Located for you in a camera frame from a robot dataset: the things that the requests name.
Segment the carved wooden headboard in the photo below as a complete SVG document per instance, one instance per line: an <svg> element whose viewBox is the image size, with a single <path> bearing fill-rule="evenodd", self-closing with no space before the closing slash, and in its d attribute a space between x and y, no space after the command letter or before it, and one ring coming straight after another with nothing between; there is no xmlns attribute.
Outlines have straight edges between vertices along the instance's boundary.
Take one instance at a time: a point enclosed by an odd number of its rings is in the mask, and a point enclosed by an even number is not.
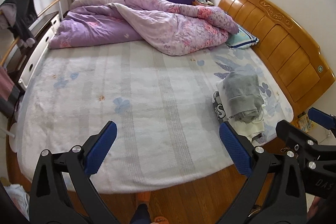
<svg viewBox="0 0 336 224"><path fill-rule="evenodd" d="M333 84L335 76L315 40L268 0L221 0L218 4L260 39L252 47L293 107L294 117Z"/></svg>

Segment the clothes rack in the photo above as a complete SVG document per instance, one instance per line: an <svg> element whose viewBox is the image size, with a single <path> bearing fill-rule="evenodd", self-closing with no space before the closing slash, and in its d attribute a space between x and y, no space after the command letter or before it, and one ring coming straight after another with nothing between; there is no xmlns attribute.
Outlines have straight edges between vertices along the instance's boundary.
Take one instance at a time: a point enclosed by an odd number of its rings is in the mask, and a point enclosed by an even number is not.
<svg viewBox="0 0 336 224"><path fill-rule="evenodd" d="M41 17L47 10L49 10L52 6L54 6L56 3L58 3L60 0L54 0L52 3L50 3L45 9L43 9L42 12L40 12L37 17ZM11 51L13 50L13 48L15 47L15 45L17 44L17 42L19 41L20 37L17 37L12 44L10 45L10 47L8 48L7 52L5 53L5 55L3 56L1 62L0 62L0 66L3 66L9 56L9 54L11 53Z"/></svg>

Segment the white bedsheet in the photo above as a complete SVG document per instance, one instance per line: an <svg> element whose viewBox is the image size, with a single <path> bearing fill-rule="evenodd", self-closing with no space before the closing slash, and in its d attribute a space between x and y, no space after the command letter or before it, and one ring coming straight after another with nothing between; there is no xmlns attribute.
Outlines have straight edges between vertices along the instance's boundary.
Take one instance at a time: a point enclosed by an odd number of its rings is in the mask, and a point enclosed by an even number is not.
<svg viewBox="0 0 336 224"><path fill-rule="evenodd" d="M111 120L117 138L91 176L99 193L155 190L217 172L232 161L218 135L212 96L220 77L238 69L257 72L264 88L261 142L268 142L293 111L251 49L221 45L172 57L138 41L49 50L19 117L20 169L32 180L42 150L66 152Z"/></svg>

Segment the orange slipper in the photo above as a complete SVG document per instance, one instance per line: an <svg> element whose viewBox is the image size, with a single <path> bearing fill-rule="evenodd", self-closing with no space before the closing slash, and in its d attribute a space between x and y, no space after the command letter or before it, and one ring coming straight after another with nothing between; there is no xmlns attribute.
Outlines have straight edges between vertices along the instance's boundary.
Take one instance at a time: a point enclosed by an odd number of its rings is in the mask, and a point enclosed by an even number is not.
<svg viewBox="0 0 336 224"><path fill-rule="evenodd" d="M169 224L169 221L167 218L163 217L163 216L157 216L154 219L154 222L159 223L159 224Z"/></svg>
<svg viewBox="0 0 336 224"><path fill-rule="evenodd" d="M135 194L136 205L139 206L140 204L146 204L148 207L150 198L151 198L151 192L136 193Z"/></svg>

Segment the white cloth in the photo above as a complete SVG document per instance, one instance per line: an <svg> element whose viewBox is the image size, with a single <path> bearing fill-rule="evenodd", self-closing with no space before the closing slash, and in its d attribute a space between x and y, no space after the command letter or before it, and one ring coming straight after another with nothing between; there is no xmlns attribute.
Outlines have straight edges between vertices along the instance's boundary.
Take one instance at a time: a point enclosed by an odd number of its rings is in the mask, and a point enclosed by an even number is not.
<svg viewBox="0 0 336 224"><path fill-rule="evenodd" d="M242 51L258 59L249 49ZM215 56L236 60L231 53L221 45L173 57L145 41L49 50L27 88L26 113L19 115L21 172L31 180L42 150L69 151L109 120L117 124L117 138L90 178L99 193L166 188L231 165L212 105L222 70ZM280 90L272 77L263 81L272 92ZM290 118L288 101L278 105L279 111L265 116L265 142L275 137L278 121ZM71 189L70 178L65 180Z"/></svg>
<svg viewBox="0 0 336 224"><path fill-rule="evenodd" d="M216 87L218 88L219 97L222 101L222 105L226 114L226 118L230 125L236 130L239 135L243 135L247 137L250 142L252 142L253 137L257 136L260 132L263 132L264 129L264 121L263 116L264 112L261 113L260 117L253 120L251 123L245 123L241 121L236 121L233 115L231 115L231 108L229 107L227 96L224 87L224 80L221 80L216 83Z"/></svg>
<svg viewBox="0 0 336 224"><path fill-rule="evenodd" d="M16 208L29 220L29 195L20 184L4 186Z"/></svg>

